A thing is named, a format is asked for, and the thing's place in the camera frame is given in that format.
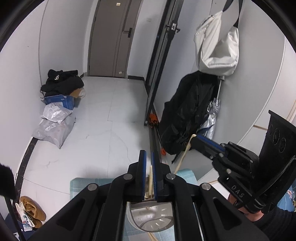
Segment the person left hand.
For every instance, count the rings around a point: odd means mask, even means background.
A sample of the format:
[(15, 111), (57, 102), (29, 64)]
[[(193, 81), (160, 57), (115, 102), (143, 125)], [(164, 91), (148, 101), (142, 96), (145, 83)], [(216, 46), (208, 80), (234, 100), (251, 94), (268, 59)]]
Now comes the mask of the person left hand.
[[(235, 202), (237, 201), (237, 199), (236, 199), (234, 196), (232, 196), (231, 194), (229, 194), (227, 200), (228, 200), (232, 205), (234, 205)], [(251, 222), (258, 221), (258, 220), (260, 220), (260, 219), (264, 216), (264, 214), (263, 214), (261, 211), (259, 211), (259, 212), (257, 212), (257, 213), (250, 213), (245, 207), (241, 207), (241, 208), (239, 208), (238, 210), (239, 210), (240, 212), (242, 212), (243, 215), (244, 215), (248, 220), (250, 220)]]

